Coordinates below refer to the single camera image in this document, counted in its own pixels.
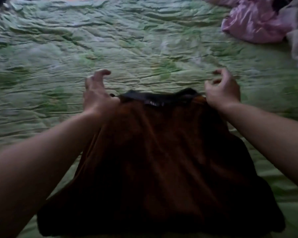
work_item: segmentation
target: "crumpled pink fabric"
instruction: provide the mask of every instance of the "crumpled pink fabric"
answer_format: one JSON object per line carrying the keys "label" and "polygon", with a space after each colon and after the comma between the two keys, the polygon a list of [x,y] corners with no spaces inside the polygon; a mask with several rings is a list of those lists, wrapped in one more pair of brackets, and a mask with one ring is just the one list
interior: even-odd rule
{"label": "crumpled pink fabric", "polygon": [[281,42],[292,28],[272,8],[273,0],[205,0],[233,7],[222,21],[222,31],[252,43]]}

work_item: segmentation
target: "bare skin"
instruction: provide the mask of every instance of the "bare skin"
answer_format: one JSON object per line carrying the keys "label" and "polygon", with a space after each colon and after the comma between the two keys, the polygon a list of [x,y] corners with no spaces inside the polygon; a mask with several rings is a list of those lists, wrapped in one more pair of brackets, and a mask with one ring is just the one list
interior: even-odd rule
{"label": "bare skin", "polygon": [[230,72],[217,72],[221,80],[205,83],[208,104],[298,185],[298,122],[240,103],[240,87]]}
{"label": "bare skin", "polygon": [[119,105],[103,85],[102,70],[85,81],[84,111],[0,151],[0,237],[16,237]]}
{"label": "bare skin", "polygon": [[[286,176],[298,184],[298,122],[240,103],[240,88],[226,69],[205,83],[209,105]],[[103,85],[102,70],[85,82],[84,111],[50,130],[0,151],[0,238],[16,237],[99,127],[118,98]]]}

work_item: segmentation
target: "person's right arm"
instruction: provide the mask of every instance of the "person's right arm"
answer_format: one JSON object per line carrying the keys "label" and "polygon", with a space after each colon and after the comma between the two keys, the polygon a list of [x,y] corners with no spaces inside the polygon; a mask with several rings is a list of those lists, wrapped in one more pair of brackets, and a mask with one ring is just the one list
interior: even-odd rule
{"label": "person's right arm", "polygon": [[221,80],[205,83],[209,105],[298,185],[298,122],[240,103],[239,86],[229,71],[218,72]]}

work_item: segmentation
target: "person's left hand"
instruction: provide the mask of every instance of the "person's left hand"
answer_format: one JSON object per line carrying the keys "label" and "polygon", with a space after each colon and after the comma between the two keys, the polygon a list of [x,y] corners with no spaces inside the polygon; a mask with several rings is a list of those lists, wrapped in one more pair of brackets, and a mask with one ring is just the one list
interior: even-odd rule
{"label": "person's left hand", "polygon": [[94,75],[85,79],[84,112],[96,115],[102,120],[110,119],[115,113],[120,100],[118,97],[111,97],[105,90],[103,76],[110,75],[111,71],[102,69]]}

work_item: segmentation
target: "black waistband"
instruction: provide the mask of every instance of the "black waistband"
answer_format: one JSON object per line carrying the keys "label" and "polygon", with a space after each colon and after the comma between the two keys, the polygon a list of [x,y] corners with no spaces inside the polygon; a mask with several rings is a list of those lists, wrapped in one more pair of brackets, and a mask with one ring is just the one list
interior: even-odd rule
{"label": "black waistband", "polygon": [[123,97],[122,102],[136,99],[143,101],[144,104],[153,105],[156,107],[165,105],[179,105],[190,103],[192,99],[200,94],[192,88],[186,88],[173,94],[153,94],[153,93],[141,93],[134,90],[130,90],[120,97]]}

